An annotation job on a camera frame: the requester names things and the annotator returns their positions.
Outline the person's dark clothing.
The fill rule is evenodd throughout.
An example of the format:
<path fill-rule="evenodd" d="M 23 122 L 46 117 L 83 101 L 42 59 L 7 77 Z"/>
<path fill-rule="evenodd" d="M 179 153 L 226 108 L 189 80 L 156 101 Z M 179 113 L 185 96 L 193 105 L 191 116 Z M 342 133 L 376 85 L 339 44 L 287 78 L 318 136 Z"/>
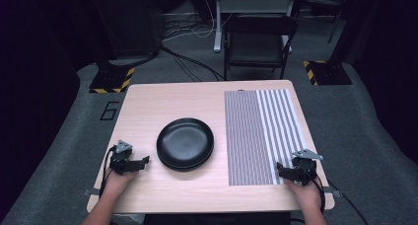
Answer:
<path fill-rule="evenodd" d="M 290 212 L 147 214 L 143 225 L 290 225 Z"/>

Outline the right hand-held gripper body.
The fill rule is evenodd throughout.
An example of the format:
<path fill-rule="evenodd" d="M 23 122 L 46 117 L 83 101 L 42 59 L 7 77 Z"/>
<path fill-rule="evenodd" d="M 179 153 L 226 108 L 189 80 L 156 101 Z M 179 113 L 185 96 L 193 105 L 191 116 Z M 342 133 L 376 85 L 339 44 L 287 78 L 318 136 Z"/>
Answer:
<path fill-rule="evenodd" d="M 292 165 L 297 172 L 296 181 L 306 186 L 317 177 L 316 161 L 323 157 L 310 149 L 303 149 L 293 153 Z"/>

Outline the black folding chair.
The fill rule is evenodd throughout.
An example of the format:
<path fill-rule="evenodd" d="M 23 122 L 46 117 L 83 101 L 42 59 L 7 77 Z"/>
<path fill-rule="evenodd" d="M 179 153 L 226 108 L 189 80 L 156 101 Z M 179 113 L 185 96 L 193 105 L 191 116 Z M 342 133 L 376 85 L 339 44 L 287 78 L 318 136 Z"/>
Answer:
<path fill-rule="evenodd" d="M 280 69 L 282 79 L 297 29 L 288 16 L 235 15 L 224 26 L 224 79 L 232 67 Z"/>

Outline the white metal desk frame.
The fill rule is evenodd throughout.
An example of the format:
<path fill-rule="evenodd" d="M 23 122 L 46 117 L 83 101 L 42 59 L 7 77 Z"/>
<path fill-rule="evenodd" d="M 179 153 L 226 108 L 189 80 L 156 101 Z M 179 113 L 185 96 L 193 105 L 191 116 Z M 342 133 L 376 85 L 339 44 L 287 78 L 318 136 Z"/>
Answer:
<path fill-rule="evenodd" d="M 244 14 L 286 14 L 291 15 L 295 0 L 216 0 L 216 30 L 213 51 L 219 53 L 222 47 L 223 13 Z"/>

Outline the grey striped place mat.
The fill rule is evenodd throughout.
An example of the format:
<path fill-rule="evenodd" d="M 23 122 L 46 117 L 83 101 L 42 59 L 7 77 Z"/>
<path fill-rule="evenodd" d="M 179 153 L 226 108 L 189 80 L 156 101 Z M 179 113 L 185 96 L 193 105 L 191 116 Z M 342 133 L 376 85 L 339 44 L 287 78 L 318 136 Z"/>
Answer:
<path fill-rule="evenodd" d="M 307 147 L 288 89 L 227 91 L 225 97 L 229 184 L 280 185 L 277 163 L 292 166 Z"/>

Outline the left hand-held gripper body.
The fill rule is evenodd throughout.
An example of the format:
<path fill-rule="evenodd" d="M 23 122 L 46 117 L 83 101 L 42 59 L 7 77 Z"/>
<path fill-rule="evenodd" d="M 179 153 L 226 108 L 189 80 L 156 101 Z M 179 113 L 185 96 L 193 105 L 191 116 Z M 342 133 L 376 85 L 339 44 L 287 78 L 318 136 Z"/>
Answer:
<path fill-rule="evenodd" d="M 127 172 L 133 172 L 133 164 L 129 160 L 132 154 L 133 146 L 122 140 L 119 140 L 112 148 L 112 155 L 110 157 L 109 167 L 116 173 L 123 175 Z"/>

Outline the person's right hand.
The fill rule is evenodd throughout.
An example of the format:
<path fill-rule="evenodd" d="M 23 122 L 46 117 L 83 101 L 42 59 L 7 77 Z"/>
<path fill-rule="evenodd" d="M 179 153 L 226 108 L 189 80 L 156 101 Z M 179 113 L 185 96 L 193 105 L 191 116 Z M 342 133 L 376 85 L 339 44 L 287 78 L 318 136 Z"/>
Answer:
<path fill-rule="evenodd" d="M 309 182 L 305 186 L 300 186 L 295 184 L 293 181 L 285 179 L 284 183 L 293 192 L 296 201 L 303 211 L 320 211 L 321 197 L 314 182 Z"/>

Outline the hazard-striped black stand base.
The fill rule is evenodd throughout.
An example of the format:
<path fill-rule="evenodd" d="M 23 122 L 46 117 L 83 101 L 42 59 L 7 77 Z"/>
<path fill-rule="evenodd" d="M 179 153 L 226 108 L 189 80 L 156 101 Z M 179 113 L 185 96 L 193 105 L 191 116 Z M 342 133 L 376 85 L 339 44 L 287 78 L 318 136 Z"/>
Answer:
<path fill-rule="evenodd" d="M 134 73 L 134 68 L 99 70 L 90 85 L 91 93 L 122 93 L 127 88 Z"/>
<path fill-rule="evenodd" d="M 352 81 L 341 64 L 324 60 L 304 61 L 308 78 L 314 86 L 351 85 Z"/>

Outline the person's left hand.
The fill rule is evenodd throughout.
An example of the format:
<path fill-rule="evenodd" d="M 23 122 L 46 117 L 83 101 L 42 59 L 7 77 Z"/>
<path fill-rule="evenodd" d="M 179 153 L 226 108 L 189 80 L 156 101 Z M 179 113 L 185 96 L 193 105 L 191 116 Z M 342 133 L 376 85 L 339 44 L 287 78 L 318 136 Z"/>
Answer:
<path fill-rule="evenodd" d="M 111 168 L 105 170 L 105 186 L 103 196 L 119 197 L 127 185 L 139 175 L 138 172 L 130 172 L 120 175 Z"/>

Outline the black cabinet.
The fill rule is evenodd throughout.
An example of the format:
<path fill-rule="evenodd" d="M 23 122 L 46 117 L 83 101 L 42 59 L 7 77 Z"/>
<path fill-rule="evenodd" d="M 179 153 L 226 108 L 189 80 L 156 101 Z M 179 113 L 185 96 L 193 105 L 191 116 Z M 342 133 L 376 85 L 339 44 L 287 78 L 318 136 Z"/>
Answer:
<path fill-rule="evenodd" d="M 93 0 L 116 57 L 158 53 L 165 18 L 158 0 Z"/>

